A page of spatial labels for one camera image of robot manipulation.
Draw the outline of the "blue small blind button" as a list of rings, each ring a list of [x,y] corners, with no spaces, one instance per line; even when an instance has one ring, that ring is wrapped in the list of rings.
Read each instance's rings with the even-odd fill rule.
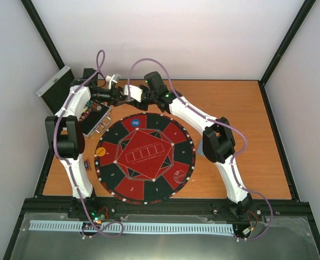
[[[131,120],[131,126],[132,127],[139,127],[140,125],[140,120],[139,119],[132,119]]]

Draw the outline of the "yellow big blind button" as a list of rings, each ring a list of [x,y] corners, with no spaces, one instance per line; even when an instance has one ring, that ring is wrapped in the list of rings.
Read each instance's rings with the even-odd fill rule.
[[[97,157],[103,157],[106,154],[106,148],[98,147],[95,152]]]

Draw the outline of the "clear dealer button disc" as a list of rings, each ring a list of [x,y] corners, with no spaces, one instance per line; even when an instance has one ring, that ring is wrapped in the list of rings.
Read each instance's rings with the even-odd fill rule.
[[[187,174],[183,170],[176,170],[173,173],[173,179],[176,183],[185,183],[187,179]]]

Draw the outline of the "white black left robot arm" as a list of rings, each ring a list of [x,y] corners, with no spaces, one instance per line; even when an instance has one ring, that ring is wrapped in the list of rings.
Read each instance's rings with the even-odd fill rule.
[[[84,166],[85,137],[79,124],[84,107],[90,100],[107,102],[113,106],[124,101],[123,89],[116,88],[120,75],[107,76],[106,89],[97,87],[97,77],[96,70],[85,69],[84,77],[69,85],[68,96],[62,107],[54,116],[45,119],[49,148],[64,166],[72,187],[72,196],[76,199],[94,195],[93,185]]]

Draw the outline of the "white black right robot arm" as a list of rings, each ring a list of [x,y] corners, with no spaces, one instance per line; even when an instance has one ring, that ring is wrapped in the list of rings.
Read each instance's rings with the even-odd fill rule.
[[[229,121],[201,111],[178,92],[169,90],[157,71],[144,76],[147,87],[142,87],[139,100],[156,104],[158,108],[181,118],[202,136],[204,156],[215,164],[227,191],[229,210],[235,218],[241,218],[251,207],[252,197],[247,191],[235,159],[235,139]]]

